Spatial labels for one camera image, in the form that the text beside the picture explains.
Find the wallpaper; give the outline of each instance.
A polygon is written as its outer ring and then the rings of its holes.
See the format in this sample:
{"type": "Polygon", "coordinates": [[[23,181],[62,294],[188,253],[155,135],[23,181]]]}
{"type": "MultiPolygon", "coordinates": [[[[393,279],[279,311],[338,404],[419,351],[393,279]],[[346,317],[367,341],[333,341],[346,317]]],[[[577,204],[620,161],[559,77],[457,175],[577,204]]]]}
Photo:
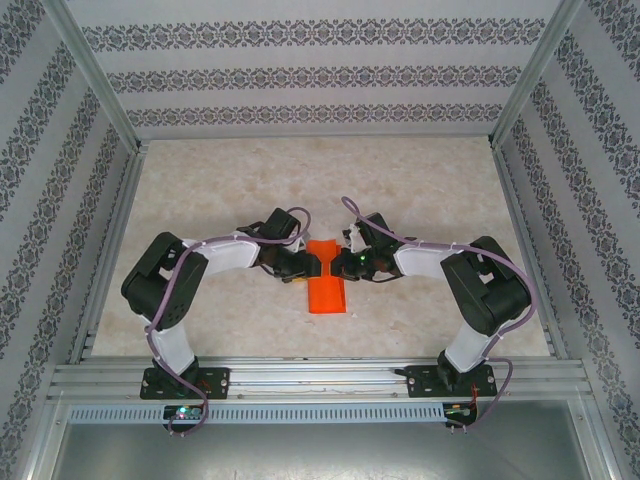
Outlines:
{"type": "Polygon", "coordinates": [[[129,155],[42,5],[0,1],[0,479],[67,360],[129,155]]]}
{"type": "Polygon", "coordinates": [[[557,4],[69,1],[143,140],[488,134],[557,4]]]}
{"type": "Polygon", "coordinates": [[[638,7],[581,7],[502,145],[564,342],[640,477],[638,7]]]}

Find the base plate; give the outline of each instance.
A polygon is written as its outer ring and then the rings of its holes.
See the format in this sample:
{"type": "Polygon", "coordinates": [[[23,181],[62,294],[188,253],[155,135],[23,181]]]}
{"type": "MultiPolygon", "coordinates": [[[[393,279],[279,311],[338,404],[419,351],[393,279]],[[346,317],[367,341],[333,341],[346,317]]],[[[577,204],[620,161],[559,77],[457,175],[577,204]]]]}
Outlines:
{"type": "Polygon", "coordinates": [[[405,367],[410,398],[473,396],[475,384],[478,397],[494,397],[498,393],[493,368],[480,365],[462,375],[455,391],[450,392],[438,377],[437,365],[410,365],[405,367]]]}
{"type": "MultiPolygon", "coordinates": [[[[195,386],[202,390],[209,400],[226,400],[229,392],[229,375],[228,368],[200,367],[195,386]]],[[[166,381],[166,376],[162,372],[152,367],[144,371],[140,398],[142,400],[191,400],[200,397],[191,390],[186,395],[182,395],[166,381]]]]}

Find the robotic arm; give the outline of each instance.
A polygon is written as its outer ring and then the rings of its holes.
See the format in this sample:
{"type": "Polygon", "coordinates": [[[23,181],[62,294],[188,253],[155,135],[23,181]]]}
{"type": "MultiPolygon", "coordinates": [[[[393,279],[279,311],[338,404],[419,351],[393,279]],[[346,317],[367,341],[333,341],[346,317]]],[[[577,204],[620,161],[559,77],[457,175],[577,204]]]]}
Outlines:
{"type": "MultiPolygon", "coordinates": [[[[366,219],[389,231],[379,213],[366,219]]],[[[520,277],[487,256],[453,248],[442,251],[405,244],[362,220],[343,231],[343,235],[349,248],[342,249],[332,262],[335,276],[376,282],[376,273],[386,272],[391,276],[382,281],[412,275],[447,280],[465,320],[451,345],[438,357],[438,376],[451,392],[464,375],[484,363],[484,352],[500,330],[513,325],[531,304],[529,290],[520,277]]],[[[470,246],[510,261],[491,237],[480,237],[470,246]]]]}
{"type": "MultiPolygon", "coordinates": [[[[225,237],[228,240],[193,249],[177,273],[175,286],[159,323],[150,333],[160,357],[158,360],[161,359],[188,383],[196,383],[198,359],[189,345],[182,319],[189,311],[203,278],[226,270],[258,265],[270,268],[270,274],[285,283],[298,277],[319,276],[320,261],[303,250],[304,236],[288,244],[260,246],[258,243],[261,239],[286,240],[295,229],[300,230],[300,222],[290,213],[277,208],[266,222],[238,228],[225,237]]],[[[196,243],[193,240],[181,240],[169,232],[161,233],[125,279],[122,296],[145,325],[151,325],[169,284],[169,279],[162,271],[171,272],[180,256],[196,243]]],[[[154,366],[165,376],[165,383],[168,382],[183,395],[188,393],[186,387],[168,375],[156,359],[154,366]]]]}

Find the marble floor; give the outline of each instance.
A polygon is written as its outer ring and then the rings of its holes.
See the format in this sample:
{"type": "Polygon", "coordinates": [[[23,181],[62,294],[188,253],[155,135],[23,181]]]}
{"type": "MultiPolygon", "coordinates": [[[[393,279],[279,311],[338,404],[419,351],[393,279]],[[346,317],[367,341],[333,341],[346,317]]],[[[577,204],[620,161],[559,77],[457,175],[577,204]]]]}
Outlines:
{"type": "MultiPolygon", "coordinates": [[[[154,141],[119,253],[93,355],[148,355],[120,286],[162,231],[223,235],[275,207],[306,207],[312,238],[341,238],[353,222],[340,197],[379,211],[399,234],[428,241],[498,240],[522,265],[487,139],[330,137],[154,141]]],[[[185,318],[196,355],[435,356],[462,317],[445,281],[347,282],[347,313],[308,313],[304,282],[259,269],[205,279],[185,318]]],[[[548,355],[537,315],[505,337],[500,355],[548,355]]]]}

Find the orange block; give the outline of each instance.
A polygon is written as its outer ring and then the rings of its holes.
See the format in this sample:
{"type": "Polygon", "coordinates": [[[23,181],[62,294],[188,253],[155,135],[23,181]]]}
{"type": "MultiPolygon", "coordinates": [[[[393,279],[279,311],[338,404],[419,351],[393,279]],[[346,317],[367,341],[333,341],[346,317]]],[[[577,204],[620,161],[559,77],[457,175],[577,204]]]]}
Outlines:
{"type": "Polygon", "coordinates": [[[331,276],[331,260],[340,253],[335,240],[310,240],[307,252],[313,253],[322,263],[322,276],[308,279],[310,313],[345,313],[347,300],[344,280],[331,276]]]}

